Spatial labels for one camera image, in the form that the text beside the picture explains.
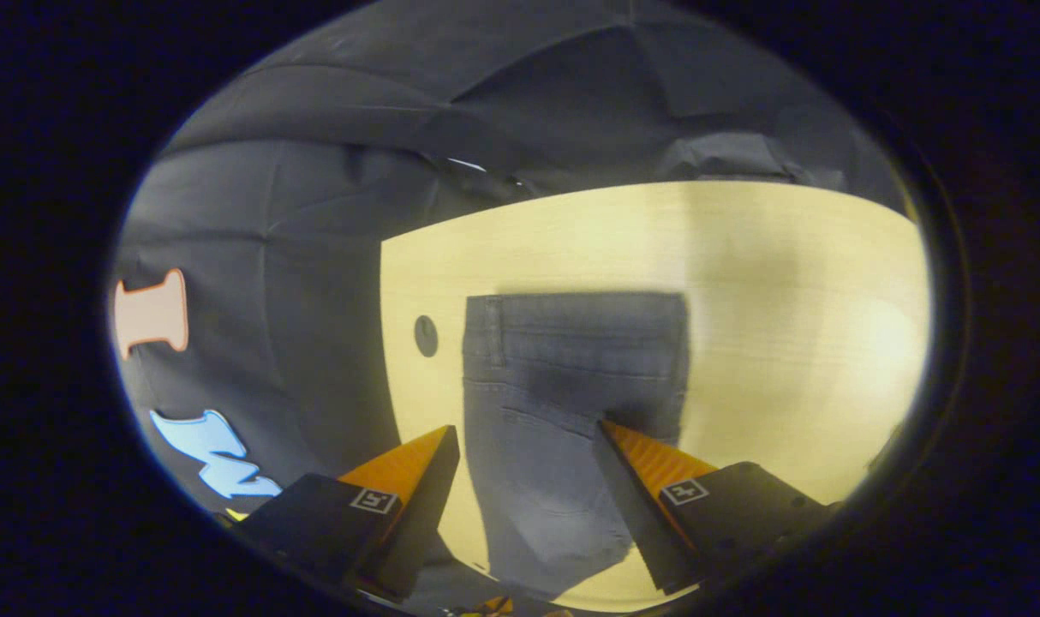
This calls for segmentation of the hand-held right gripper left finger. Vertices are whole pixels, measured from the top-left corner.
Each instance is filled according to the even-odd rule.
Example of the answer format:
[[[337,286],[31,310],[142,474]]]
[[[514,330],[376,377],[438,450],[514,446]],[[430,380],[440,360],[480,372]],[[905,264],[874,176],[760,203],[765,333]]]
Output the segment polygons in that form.
[[[230,529],[328,592],[402,602],[437,534],[458,462],[457,429],[441,426],[336,479],[304,474]]]

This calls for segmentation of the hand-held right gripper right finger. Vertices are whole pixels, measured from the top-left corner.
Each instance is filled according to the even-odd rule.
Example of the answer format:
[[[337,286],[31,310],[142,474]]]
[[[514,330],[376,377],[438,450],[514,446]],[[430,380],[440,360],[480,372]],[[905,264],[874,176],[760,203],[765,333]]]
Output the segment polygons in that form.
[[[746,579],[839,509],[756,462],[717,468],[609,419],[598,422],[592,449],[654,586],[668,595]]]

